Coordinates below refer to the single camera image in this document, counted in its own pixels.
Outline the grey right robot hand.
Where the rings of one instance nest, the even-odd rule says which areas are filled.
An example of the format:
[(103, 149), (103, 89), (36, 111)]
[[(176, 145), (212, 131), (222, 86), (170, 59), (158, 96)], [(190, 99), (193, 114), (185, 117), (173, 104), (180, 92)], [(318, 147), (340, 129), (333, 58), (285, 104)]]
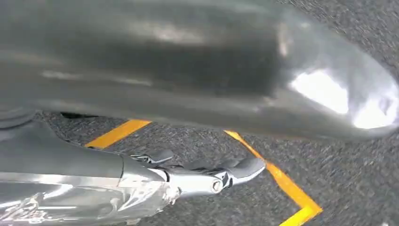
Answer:
[(101, 226), (214, 195), (265, 169), (167, 166), (63, 141), (38, 110), (356, 140), (399, 127), (399, 82), (300, 10), (270, 0), (3, 0), (0, 223)]

